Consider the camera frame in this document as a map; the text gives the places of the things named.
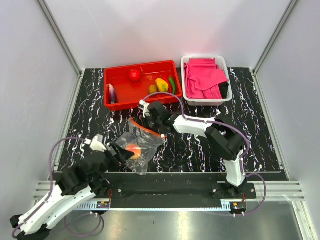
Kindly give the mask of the clear zip top bag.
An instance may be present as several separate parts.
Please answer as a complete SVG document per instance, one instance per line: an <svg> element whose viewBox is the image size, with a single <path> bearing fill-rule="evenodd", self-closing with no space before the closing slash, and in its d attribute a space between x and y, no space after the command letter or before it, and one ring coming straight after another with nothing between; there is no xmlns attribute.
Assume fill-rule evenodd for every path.
<svg viewBox="0 0 320 240"><path fill-rule="evenodd" d="M125 162L125 166L133 173L145 175L148 172L149 162L158 148L166 142L166 136L139 125L133 118L128 121L128 127L129 131L123 133L116 144L133 153L133 156Z"/></svg>

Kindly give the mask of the green fake chili pepper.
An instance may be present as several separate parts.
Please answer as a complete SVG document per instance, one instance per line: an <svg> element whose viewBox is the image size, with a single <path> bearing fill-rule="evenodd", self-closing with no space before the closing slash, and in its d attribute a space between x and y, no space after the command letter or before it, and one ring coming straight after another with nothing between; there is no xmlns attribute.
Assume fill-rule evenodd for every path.
<svg viewBox="0 0 320 240"><path fill-rule="evenodd" d="M172 92L173 95L175 95L175 94L176 94L176 84L175 84L175 81L174 81L174 79L173 79L171 76L168 78L168 80L169 80L169 83L170 83L171 88L172 88L171 92Z"/></svg>

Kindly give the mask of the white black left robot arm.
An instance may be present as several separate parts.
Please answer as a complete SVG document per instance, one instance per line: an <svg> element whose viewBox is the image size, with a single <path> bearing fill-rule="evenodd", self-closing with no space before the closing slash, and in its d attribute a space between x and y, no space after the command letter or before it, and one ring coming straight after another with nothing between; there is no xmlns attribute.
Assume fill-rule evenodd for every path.
<svg viewBox="0 0 320 240"><path fill-rule="evenodd" d="M50 183L49 192L27 213L14 215L10 224L16 240L44 240L50 231L82 203L110 197L112 191L103 175L120 167L135 154L112 144L104 151L91 151L80 163L62 171L57 181Z"/></svg>

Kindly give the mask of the yellow green fake mango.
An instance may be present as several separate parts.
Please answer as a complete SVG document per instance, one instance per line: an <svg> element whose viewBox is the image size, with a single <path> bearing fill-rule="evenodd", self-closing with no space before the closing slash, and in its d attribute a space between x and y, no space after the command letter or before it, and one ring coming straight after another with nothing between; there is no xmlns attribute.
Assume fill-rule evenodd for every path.
<svg viewBox="0 0 320 240"><path fill-rule="evenodd" d="M169 84L162 78L157 78L155 80L155 85L159 92L168 92Z"/></svg>

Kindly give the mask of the red fake apple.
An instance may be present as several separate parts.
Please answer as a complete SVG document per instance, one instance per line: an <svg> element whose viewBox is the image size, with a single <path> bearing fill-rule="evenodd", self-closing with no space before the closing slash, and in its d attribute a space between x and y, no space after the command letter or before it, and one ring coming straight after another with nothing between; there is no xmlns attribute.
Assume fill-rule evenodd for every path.
<svg viewBox="0 0 320 240"><path fill-rule="evenodd" d="M131 69L128 77L132 82L139 82L141 80L141 72L138 69Z"/></svg>

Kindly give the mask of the red fake chili pepper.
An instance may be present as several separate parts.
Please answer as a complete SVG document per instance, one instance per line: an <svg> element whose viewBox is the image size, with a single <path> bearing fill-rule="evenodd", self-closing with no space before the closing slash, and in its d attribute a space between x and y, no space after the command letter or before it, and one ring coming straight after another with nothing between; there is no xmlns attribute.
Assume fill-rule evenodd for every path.
<svg viewBox="0 0 320 240"><path fill-rule="evenodd" d="M165 76L160 76L161 77L161 79L163 79L166 83L167 83L167 85L168 85L168 93L173 93L173 89L172 89L172 85L171 85L171 83L170 83L170 81L168 80L168 78L167 77L165 77Z"/></svg>

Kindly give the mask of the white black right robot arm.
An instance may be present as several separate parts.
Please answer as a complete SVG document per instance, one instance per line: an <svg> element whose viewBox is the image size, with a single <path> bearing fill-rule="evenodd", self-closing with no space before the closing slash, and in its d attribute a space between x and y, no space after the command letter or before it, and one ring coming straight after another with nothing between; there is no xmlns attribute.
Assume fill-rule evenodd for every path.
<svg viewBox="0 0 320 240"><path fill-rule="evenodd" d="M246 177L241 155L244 152L244 138L235 127L222 120L190 117L170 113L160 102L139 101L143 126L159 134L168 133L197 135L207 139L210 147L224 161L226 184L221 193L239 198L245 192Z"/></svg>

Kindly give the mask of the purple fake eggplant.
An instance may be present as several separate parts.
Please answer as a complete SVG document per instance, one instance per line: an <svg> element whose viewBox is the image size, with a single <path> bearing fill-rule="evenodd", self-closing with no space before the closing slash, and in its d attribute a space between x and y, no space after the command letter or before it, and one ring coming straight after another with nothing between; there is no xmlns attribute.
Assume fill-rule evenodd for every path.
<svg viewBox="0 0 320 240"><path fill-rule="evenodd" d="M117 103L117 94L116 90L112 84L108 84L108 94L109 94L109 104L116 104Z"/></svg>

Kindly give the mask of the orange fake peach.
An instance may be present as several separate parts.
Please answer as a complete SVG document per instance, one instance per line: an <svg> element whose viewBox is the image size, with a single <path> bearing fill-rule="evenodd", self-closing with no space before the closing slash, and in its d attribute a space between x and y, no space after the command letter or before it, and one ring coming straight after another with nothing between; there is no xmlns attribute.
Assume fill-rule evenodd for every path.
<svg viewBox="0 0 320 240"><path fill-rule="evenodd" d="M125 148L127 151L130 151L134 153L134 155L131 157L132 160L137 160L141 157L142 155L142 148L134 143L130 143L126 146Z"/></svg>

